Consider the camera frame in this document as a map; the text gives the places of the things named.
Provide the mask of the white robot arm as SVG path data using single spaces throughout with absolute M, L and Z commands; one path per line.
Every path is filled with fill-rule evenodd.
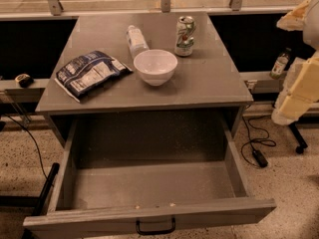
M 289 125 L 319 101 L 319 0 L 304 0 L 281 17 L 276 26 L 286 31 L 302 31 L 303 42 L 315 50 L 306 61 L 292 63 L 275 102 L 271 119 Z

